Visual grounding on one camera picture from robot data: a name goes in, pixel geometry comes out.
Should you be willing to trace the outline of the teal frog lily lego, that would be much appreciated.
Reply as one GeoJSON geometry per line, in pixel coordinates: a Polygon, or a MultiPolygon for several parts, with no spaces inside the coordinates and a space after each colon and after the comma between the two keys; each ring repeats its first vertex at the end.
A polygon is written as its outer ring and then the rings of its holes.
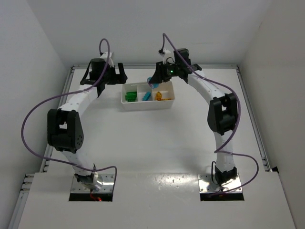
{"type": "Polygon", "coordinates": [[[151,77],[147,78],[147,83],[152,89],[157,88],[159,86],[158,83],[151,83],[150,80],[151,80],[151,77]]]}

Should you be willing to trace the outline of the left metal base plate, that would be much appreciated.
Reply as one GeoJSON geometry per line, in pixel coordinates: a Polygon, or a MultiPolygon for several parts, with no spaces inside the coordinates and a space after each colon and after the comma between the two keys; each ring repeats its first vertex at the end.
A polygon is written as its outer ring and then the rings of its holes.
{"type": "Polygon", "coordinates": [[[115,174],[98,174],[93,178],[77,181],[74,177],[71,184],[71,193],[73,194],[89,194],[93,193],[109,194],[113,191],[115,174]]]}

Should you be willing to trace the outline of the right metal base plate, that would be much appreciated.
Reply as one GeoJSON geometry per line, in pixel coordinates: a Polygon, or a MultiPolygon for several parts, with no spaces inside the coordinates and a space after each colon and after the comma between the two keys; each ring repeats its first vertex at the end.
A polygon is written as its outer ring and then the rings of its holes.
{"type": "Polygon", "coordinates": [[[229,193],[242,193],[241,180],[239,175],[235,179],[230,179],[229,181],[222,183],[220,186],[212,181],[211,174],[198,175],[198,185],[199,191],[203,194],[210,194],[214,192],[225,192],[229,193]]]}

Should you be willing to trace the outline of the green lego plate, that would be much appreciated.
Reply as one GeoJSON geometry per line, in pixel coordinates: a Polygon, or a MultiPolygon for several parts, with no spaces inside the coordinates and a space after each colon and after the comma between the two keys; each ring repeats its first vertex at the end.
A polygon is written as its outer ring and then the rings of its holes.
{"type": "Polygon", "coordinates": [[[125,94],[125,101],[126,102],[137,102],[137,92],[127,92],[125,94]]]}

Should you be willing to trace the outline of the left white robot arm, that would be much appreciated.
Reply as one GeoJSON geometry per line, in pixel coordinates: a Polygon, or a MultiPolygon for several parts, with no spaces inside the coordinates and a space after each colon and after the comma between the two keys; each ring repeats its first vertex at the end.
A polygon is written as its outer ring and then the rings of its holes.
{"type": "Polygon", "coordinates": [[[47,114],[48,144],[72,164],[77,182],[93,190],[102,187],[102,180],[95,164],[81,151],[84,142],[81,116],[100,97],[106,85],[126,83],[127,75],[123,64],[119,63],[118,67],[117,73],[112,52],[102,52],[99,58],[91,59],[78,92],[58,109],[51,109],[47,114]]]}

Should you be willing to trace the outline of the teal 2x4 lego brick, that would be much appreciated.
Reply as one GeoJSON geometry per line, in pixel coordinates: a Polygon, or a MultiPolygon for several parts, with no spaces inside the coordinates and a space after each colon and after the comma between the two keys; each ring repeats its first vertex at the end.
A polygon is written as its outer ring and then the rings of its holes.
{"type": "Polygon", "coordinates": [[[142,101],[150,101],[152,99],[152,93],[151,92],[146,92],[142,98],[142,101]]]}

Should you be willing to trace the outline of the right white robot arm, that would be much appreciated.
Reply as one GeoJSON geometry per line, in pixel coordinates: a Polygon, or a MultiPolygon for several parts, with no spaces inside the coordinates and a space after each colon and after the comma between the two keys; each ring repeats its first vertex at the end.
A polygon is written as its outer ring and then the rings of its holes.
{"type": "Polygon", "coordinates": [[[232,133],[239,122],[240,106],[234,93],[225,93],[218,88],[216,82],[205,77],[202,68],[191,64],[189,51],[178,49],[170,52],[160,49],[158,53],[163,60],[157,62],[155,73],[148,79],[148,84],[155,87],[161,83],[179,77],[193,87],[208,103],[207,123],[214,133],[216,142],[216,163],[214,182],[221,185],[237,177],[237,169],[232,155],[232,133]]]}

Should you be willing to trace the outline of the white three-compartment tray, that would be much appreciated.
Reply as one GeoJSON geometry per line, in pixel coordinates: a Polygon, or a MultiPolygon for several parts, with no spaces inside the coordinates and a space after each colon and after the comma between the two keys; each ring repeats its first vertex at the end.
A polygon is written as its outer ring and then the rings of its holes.
{"type": "Polygon", "coordinates": [[[169,109],[175,101],[172,82],[152,88],[148,83],[127,83],[122,86],[121,103],[126,111],[169,109]]]}

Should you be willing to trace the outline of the metal base plate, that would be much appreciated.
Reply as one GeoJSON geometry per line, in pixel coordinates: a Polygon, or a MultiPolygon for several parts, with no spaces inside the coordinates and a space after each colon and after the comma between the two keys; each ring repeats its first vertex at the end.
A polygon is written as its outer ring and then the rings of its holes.
{"type": "Polygon", "coordinates": [[[199,191],[203,194],[210,194],[214,192],[225,192],[229,193],[242,193],[241,180],[239,175],[235,179],[230,179],[229,181],[222,183],[220,186],[212,181],[211,174],[198,175],[198,185],[199,191]]]}
{"type": "Polygon", "coordinates": [[[98,174],[93,178],[77,181],[74,177],[71,184],[71,193],[73,194],[89,194],[93,193],[109,194],[113,191],[115,174],[98,174]]]}

